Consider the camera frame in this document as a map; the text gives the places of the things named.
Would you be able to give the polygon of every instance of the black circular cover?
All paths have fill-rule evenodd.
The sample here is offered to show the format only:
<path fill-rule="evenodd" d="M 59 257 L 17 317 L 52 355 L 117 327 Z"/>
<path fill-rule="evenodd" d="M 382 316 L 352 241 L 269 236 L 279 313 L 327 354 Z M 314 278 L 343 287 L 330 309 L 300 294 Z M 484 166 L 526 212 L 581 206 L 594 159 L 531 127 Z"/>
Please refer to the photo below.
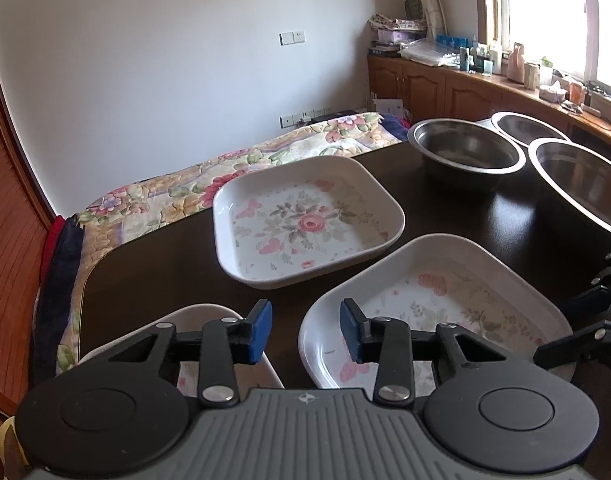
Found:
<path fill-rule="evenodd" d="M 511 474 L 576 462 L 599 429 L 599 413 L 584 392 L 522 360 L 470 363 L 432 392 L 423 419 L 448 451 Z"/>
<path fill-rule="evenodd" d="M 142 364 L 90 362 L 31 390 L 15 427 L 32 465 L 107 478 L 169 451 L 188 421 L 183 395 Z"/>

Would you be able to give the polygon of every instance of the silver bolt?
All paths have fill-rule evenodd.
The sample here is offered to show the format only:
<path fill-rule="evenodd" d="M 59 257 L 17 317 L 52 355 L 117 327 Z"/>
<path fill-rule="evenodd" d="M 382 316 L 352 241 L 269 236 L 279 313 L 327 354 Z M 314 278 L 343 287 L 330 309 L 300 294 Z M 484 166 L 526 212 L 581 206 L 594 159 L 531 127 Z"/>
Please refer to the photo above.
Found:
<path fill-rule="evenodd" d="M 205 400 L 210 400 L 210 402 L 227 402 L 234 397 L 234 390 L 229 386 L 217 384 L 215 386 L 208 386 L 203 390 L 202 395 Z"/>
<path fill-rule="evenodd" d="M 379 389 L 379 397 L 390 402 L 399 402 L 410 397 L 410 391 L 405 386 L 399 384 L 388 384 Z"/>

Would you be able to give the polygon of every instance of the bowl rim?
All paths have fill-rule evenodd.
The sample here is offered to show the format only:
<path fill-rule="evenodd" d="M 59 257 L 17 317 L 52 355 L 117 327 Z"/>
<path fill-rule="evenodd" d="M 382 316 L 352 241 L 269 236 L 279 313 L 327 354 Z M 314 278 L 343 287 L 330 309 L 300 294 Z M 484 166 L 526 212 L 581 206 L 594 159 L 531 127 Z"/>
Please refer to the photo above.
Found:
<path fill-rule="evenodd" d="M 610 166 L 611 166 L 611 160 L 608 160 L 603 155 L 600 155 L 597 152 L 594 152 L 593 150 L 586 148 L 585 146 L 576 144 L 575 142 L 572 142 L 572 141 L 566 142 L 565 140 L 554 139 L 553 137 L 542 137 L 540 139 L 535 139 L 530 143 L 530 147 L 527 150 L 528 156 L 530 158 L 530 161 L 532 162 L 532 165 L 537 169 L 538 174 L 541 176 L 541 178 L 543 178 L 544 181 L 546 181 L 550 185 L 550 187 L 552 187 L 566 202 L 568 202 L 571 206 L 573 206 L 573 208 L 575 208 L 578 212 L 582 213 L 588 219 L 592 220 L 594 223 L 600 225 L 602 228 L 604 228 L 605 230 L 611 233 L 610 224 L 608 224 L 606 221 L 602 220 L 601 218 L 596 216 L 594 213 L 584 208 L 575 199 L 573 199 L 572 196 L 570 196 L 566 191 L 564 191 L 563 188 L 559 186 L 550 175 L 547 174 L 546 170 L 544 170 L 543 166 L 541 166 L 541 163 L 539 162 L 537 158 L 537 150 L 544 144 L 567 144 L 567 145 L 573 146 L 577 150 L 583 150 L 584 152 L 587 152 L 590 155 L 593 155 L 599 158 L 603 162 L 607 162 L 607 164 Z"/>
<path fill-rule="evenodd" d="M 492 169 L 478 168 L 476 166 L 468 166 L 466 164 L 460 164 L 459 162 L 454 162 L 452 160 L 449 160 L 448 158 L 437 155 L 434 152 L 430 152 L 427 148 L 422 146 L 420 142 L 417 140 L 416 132 L 420 127 L 425 126 L 426 124 L 437 123 L 437 122 L 463 123 L 469 126 L 474 126 L 474 128 L 479 128 L 481 130 L 484 130 L 487 134 L 499 136 L 501 139 L 505 140 L 508 144 L 510 144 L 515 149 L 515 151 L 519 155 L 519 160 L 515 164 L 513 164 L 512 166 L 508 166 L 507 168 L 492 168 Z M 521 147 L 508 136 L 505 136 L 504 134 L 496 130 L 492 130 L 491 128 L 486 128 L 485 126 L 482 126 L 481 124 L 473 123 L 472 121 L 465 121 L 462 119 L 438 118 L 438 119 L 425 119 L 424 121 L 419 121 L 418 123 L 413 124 L 412 127 L 408 130 L 408 142 L 412 146 L 414 146 L 414 148 L 416 148 L 418 151 L 420 151 L 423 155 L 427 156 L 428 158 L 431 158 L 432 160 L 440 164 L 443 164 L 444 166 L 456 168 L 457 170 L 461 170 L 461 171 L 467 171 L 469 173 L 490 174 L 490 175 L 504 175 L 504 174 L 514 173 L 520 170 L 521 168 L 523 168 L 527 160 L 527 158 L 525 157 L 525 153 L 521 149 Z"/>
<path fill-rule="evenodd" d="M 502 127 L 499 126 L 499 121 L 502 120 L 503 117 L 507 117 L 507 116 L 521 117 L 522 119 L 528 119 L 529 121 L 534 121 L 535 123 L 541 124 L 541 126 L 545 126 L 552 133 L 557 134 L 558 136 L 561 136 L 561 138 L 563 140 L 566 140 L 567 142 L 572 142 L 570 140 L 570 137 L 568 137 L 566 134 L 564 134 L 561 130 L 559 130 L 558 128 L 555 128 L 551 124 L 543 122 L 543 121 L 541 121 L 541 120 L 539 120 L 539 119 L 537 119 L 535 117 L 531 117 L 531 116 L 525 115 L 525 114 L 519 114 L 517 112 L 510 112 L 510 111 L 496 112 L 495 114 L 492 114 L 492 117 L 490 118 L 490 121 L 492 121 L 492 125 L 496 128 L 496 130 L 499 133 L 501 133 L 501 134 L 503 134 L 505 136 L 508 136 L 510 139 L 514 140 L 514 142 L 516 142 L 520 146 L 523 146 L 525 149 L 528 149 L 528 147 L 530 145 L 526 144 L 522 140 L 518 140 L 514 136 L 511 136 L 510 134 L 508 134 L 508 132 L 506 132 Z M 554 137 L 554 136 L 552 136 L 552 137 L 539 137 L 539 139 L 556 139 L 556 138 L 557 137 Z"/>

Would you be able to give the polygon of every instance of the white tray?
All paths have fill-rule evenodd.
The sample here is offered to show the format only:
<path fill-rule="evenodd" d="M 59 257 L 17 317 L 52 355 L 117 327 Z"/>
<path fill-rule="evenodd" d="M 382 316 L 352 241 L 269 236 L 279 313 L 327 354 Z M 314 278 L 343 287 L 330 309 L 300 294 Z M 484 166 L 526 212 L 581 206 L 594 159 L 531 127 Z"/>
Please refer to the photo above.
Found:
<path fill-rule="evenodd" d="M 92 350 L 89 354 L 86 354 L 85 357 L 80 360 L 80 362 L 82 363 L 88 359 L 92 359 L 95 355 L 98 355 L 106 349 L 111 348 L 122 340 L 141 332 L 141 330 L 145 330 L 147 327 L 152 326 L 153 324 L 160 323 L 161 321 L 174 323 L 176 325 L 176 332 L 193 332 L 194 330 L 201 330 L 201 327 L 208 321 L 212 321 L 213 319 L 223 319 L 223 317 L 236 317 L 237 319 L 241 319 L 239 314 L 226 306 L 213 303 L 200 303 L 186 306 L 172 312 L 171 314 L 168 314 L 167 316 L 163 316 L 148 325 L 142 326 L 129 334 L 125 334 L 118 339 L 114 339 L 114 341 Z M 257 364 L 253 366 L 234 365 L 234 371 L 236 373 L 236 380 L 239 386 L 239 395 L 241 399 L 244 399 L 247 396 L 250 388 L 283 388 L 281 380 L 278 378 L 274 368 L 272 368 L 272 365 L 270 364 L 265 353 L 263 354 L 261 361 L 259 361 Z M 197 378 L 198 363 L 182 362 L 176 387 L 186 397 L 196 397 Z"/>
<path fill-rule="evenodd" d="M 357 161 L 315 156 L 248 173 L 214 197 L 216 253 L 261 289 L 373 258 L 403 232 L 401 206 Z"/>
<path fill-rule="evenodd" d="M 361 387 L 371 398 L 377 364 L 357 365 L 339 327 L 339 305 L 353 298 L 367 317 L 405 320 L 414 330 L 458 323 L 531 359 L 542 343 L 570 335 L 563 314 L 474 242 L 425 235 L 405 244 L 314 303 L 299 333 L 301 360 L 321 388 Z M 553 370 L 569 381 L 574 365 Z M 415 362 L 417 396 L 435 387 L 429 362 Z"/>

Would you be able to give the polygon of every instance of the gray ribbed panel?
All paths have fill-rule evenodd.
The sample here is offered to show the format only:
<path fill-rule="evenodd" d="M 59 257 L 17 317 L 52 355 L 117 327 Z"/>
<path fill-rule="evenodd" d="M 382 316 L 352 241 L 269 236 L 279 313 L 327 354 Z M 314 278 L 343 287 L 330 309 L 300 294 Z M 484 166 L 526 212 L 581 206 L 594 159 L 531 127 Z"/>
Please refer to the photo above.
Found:
<path fill-rule="evenodd" d="M 316 397 L 309 403 L 300 396 Z M 56 480 L 34 471 L 31 480 Z M 571 467 L 543 476 L 468 468 L 437 449 L 416 418 L 372 405 L 363 390 L 252 390 L 205 412 L 165 459 L 124 480 L 591 480 Z"/>

